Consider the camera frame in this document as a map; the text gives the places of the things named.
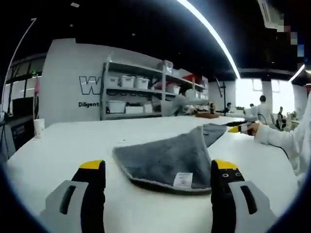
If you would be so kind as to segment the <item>person's right hand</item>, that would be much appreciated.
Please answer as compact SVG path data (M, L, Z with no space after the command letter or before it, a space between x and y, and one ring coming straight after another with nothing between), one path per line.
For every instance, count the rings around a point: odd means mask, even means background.
M247 132L249 135L253 136L256 140L260 140L261 130L263 125L261 123L251 123L247 127Z

